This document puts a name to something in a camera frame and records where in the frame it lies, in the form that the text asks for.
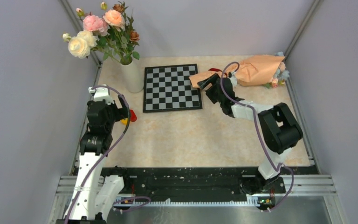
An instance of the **cream flower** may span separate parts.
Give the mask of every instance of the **cream flower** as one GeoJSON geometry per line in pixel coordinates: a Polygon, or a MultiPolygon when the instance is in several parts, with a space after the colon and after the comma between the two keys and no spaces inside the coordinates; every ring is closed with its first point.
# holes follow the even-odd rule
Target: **cream flower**
{"type": "Polygon", "coordinates": [[[77,37],[84,39],[90,48],[96,46],[96,37],[92,34],[91,31],[87,31],[87,30],[80,31],[77,34],[77,37]]]}
{"type": "Polygon", "coordinates": [[[65,33],[62,35],[62,39],[65,41],[65,42],[69,42],[71,37],[68,33],[65,33]]]}
{"type": "Polygon", "coordinates": [[[87,41],[83,38],[74,36],[68,43],[69,52],[78,58],[85,58],[90,55],[90,46],[87,41]]]}

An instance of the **vase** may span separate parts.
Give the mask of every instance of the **vase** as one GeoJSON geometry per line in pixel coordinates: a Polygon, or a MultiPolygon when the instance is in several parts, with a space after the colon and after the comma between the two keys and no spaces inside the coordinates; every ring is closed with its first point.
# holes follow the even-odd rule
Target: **vase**
{"type": "Polygon", "coordinates": [[[124,84],[129,92],[137,93],[143,90],[144,76],[140,73],[137,63],[132,60],[130,64],[121,64],[121,73],[124,84]]]}

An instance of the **black and white checkered pattern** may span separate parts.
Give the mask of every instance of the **black and white checkered pattern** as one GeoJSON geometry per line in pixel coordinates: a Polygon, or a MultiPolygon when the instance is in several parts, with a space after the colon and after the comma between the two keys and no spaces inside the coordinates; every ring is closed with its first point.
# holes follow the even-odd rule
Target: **black and white checkered pattern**
{"type": "Polygon", "coordinates": [[[145,68],[144,112],[202,109],[201,91],[191,86],[196,64],[145,68]]]}

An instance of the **beige tabletop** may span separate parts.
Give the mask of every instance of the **beige tabletop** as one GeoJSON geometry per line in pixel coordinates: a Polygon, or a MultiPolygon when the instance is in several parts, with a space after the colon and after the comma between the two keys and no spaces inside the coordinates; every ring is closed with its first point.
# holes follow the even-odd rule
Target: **beige tabletop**
{"type": "MultiPolygon", "coordinates": [[[[223,69],[229,62],[247,56],[149,57],[138,63],[141,74],[145,67],[191,64],[198,71],[223,69]]],[[[252,167],[264,158],[252,121],[234,119],[223,114],[218,104],[202,92],[201,110],[143,113],[143,91],[129,93],[120,76],[120,67],[111,60],[103,63],[99,84],[107,84],[125,95],[138,120],[130,123],[121,142],[109,153],[105,167],[252,167]]],[[[260,104],[284,102],[293,111],[285,86],[267,89],[263,86],[235,89],[237,97],[260,104]]],[[[113,128],[113,142],[124,125],[113,128]]],[[[301,140],[288,156],[289,166],[309,166],[304,142],[301,140]]]]}

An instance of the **red object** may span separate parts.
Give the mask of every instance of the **red object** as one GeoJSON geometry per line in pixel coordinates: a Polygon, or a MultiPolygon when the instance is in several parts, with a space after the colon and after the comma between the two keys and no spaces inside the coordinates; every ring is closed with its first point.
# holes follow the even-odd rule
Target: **red object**
{"type": "Polygon", "coordinates": [[[215,69],[215,68],[211,68],[211,69],[209,69],[208,71],[219,71],[219,72],[223,73],[223,71],[222,71],[222,70],[220,70],[220,69],[215,69]]]}
{"type": "Polygon", "coordinates": [[[137,116],[135,115],[135,113],[134,113],[134,111],[133,110],[130,110],[130,113],[131,113],[131,119],[130,119],[130,121],[131,122],[135,122],[135,121],[137,121],[137,116]]]}

